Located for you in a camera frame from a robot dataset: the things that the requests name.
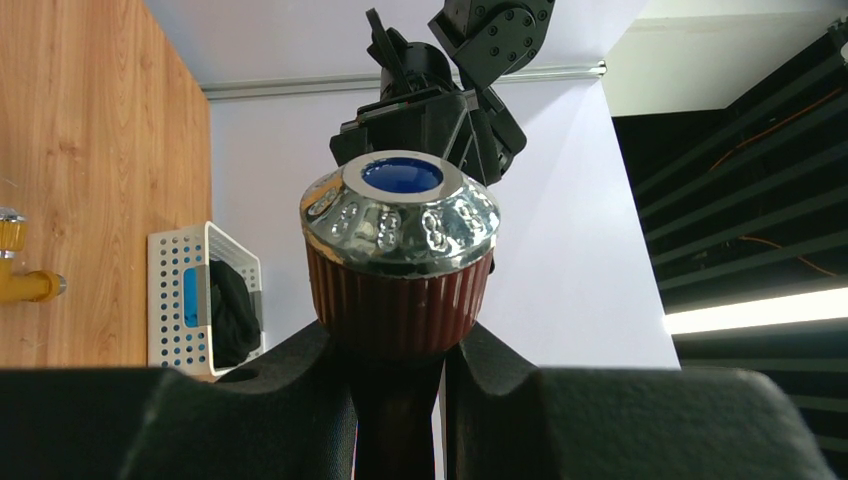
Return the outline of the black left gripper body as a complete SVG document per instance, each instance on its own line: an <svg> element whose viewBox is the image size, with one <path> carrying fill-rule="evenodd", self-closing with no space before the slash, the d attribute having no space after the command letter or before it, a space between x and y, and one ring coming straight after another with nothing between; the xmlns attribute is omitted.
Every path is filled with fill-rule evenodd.
<svg viewBox="0 0 848 480"><path fill-rule="evenodd" d="M366 153L408 150L445 160L484 186L501 180L527 144L493 89L429 87L363 106L330 139L342 166Z"/></svg>

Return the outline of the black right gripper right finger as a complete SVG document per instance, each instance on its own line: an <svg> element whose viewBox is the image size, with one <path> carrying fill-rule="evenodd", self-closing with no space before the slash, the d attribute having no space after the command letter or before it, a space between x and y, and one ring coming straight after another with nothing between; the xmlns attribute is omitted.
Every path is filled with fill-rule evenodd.
<svg viewBox="0 0 848 480"><path fill-rule="evenodd" d="M539 367L476 326L448 354L450 479L830 479L787 395L733 369Z"/></svg>

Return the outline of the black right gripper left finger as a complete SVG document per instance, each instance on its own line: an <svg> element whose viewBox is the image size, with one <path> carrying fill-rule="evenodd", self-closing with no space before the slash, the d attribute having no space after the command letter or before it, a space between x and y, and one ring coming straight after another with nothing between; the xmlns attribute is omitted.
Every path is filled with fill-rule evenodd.
<svg viewBox="0 0 848 480"><path fill-rule="evenodd" d="M173 368L5 370L5 479L348 479L356 418L310 324L209 383Z"/></svg>

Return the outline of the brown faucet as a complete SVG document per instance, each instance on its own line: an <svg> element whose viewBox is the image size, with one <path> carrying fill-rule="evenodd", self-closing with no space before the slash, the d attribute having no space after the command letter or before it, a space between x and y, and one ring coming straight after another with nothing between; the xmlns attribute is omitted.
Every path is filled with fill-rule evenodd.
<svg viewBox="0 0 848 480"><path fill-rule="evenodd" d="M299 203L313 305L357 416L357 479L431 479L446 354L477 322L501 225L495 196L433 155L360 155Z"/></svg>

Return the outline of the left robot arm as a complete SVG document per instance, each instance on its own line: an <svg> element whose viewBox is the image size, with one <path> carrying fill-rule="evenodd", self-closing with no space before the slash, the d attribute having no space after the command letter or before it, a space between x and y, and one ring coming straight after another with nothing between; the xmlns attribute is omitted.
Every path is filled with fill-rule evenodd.
<svg viewBox="0 0 848 480"><path fill-rule="evenodd" d="M436 45L407 40L368 10L380 99L358 108L330 139L336 164L405 150L445 160L485 186L499 182L527 138L493 84L536 58L554 6L447 1L428 23Z"/></svg>

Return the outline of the black cloth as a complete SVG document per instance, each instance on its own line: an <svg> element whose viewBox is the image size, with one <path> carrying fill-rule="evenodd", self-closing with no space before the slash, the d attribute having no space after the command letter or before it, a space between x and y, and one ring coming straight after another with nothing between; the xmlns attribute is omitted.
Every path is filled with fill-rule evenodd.
<svg viewBox="0 0 848 480"><path fill-rule="evenodd" d="M260 347L261 328L244 278L229 264L211 260L212 352L216 369L235 367Z"/></svg>

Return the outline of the white plastic basket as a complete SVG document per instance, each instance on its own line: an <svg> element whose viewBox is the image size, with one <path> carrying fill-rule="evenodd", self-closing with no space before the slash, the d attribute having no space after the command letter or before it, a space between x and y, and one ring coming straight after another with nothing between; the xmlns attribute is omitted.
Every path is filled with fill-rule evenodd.
<svg viewBox="0 0 848 480"><path fill-rule="evenodd" d="M259 258L212 222L147 236L147 365L170 367L192 377L220 377L212 352L211 260L229 264L245 280L258 319L262 318ZM198 326L183 319L183 271L197 272Z"/></svg>

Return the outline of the blue cloth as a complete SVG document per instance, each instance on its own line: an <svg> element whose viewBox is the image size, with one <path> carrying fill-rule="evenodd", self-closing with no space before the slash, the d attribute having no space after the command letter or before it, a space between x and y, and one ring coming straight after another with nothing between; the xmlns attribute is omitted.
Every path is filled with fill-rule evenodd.
<svg viewBox="0 0 848 480"><path fill-rule="evenodd" d="M198 326L197 272L194 267L183 271L183 319L185 326Z"/></svg>

